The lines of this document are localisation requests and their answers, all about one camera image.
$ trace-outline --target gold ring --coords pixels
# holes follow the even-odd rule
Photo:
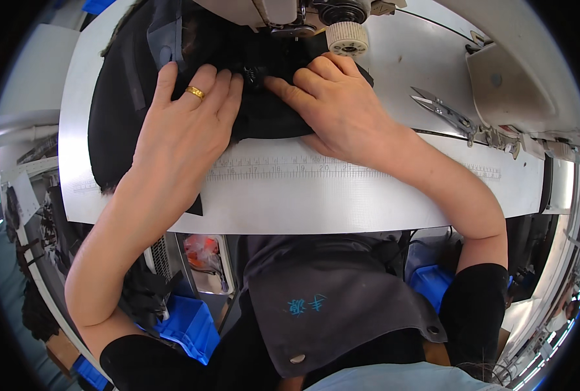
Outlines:
[[[198,96],[199,99],[201,99],[201,102],[203,101],[203,99],[205,99],[205,93],[196,87],[188,86],[188,88],[186,88],[185,90],[188,93],[192,93],[192,94]]]

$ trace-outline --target metal snap button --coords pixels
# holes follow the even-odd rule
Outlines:
[[[304,354],[299,354],[299,355],[298,355],[298,356],[296,356],[296,357],[292,357],[292,358],[290,359],[290,362],[291,362],[292,364],[300,364],[300,363],[302,363],[302,362],[303,362],[303,360],[305,360],[305,355],[304,355]]]

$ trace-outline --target light blue shirt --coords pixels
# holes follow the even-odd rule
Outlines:
[[[507,388],[474,379],[459,368],[418,362],[347,368],[305,389],[305,391],[357,390],[498,391]]]

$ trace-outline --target blue plastic bin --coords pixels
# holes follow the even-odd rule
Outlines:
[[[442,297],[454,278],[452,273],[441,270],[437,265],[430,265],[416,269],[411,275],[409,285],[427,298],[435,312],[440,313]]]
[[[93,15],[99,15],[114,3],[114,1],[115,0],[87,0],[82,7],[82,11],[86,11]]]
[[[107,379],[103,377],[101,372],[96,370],[84,356],[79,355],[79,358],[75,361],[75,364],[73,364],[73,368],[75,368],[75,371],[77,371],[81,377],[92,384],[92,387],[98,389],[98,391],[103,391],[106,387]]]
[[[170,317],[153,328],[162,338],[177,342],[190,357],[207,365],[220,342],[207,304],[202,300],[172,295],[167,307]]]

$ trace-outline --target black sleeve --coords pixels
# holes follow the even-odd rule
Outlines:
[[[103,349],[101,367],[120,391],[193,389],[203,364],[146,335],[126,335]]]
[[[504,267],[482,263],[460,271],[444,293],[439,316],[452,366],[496,363],[508,279]]]

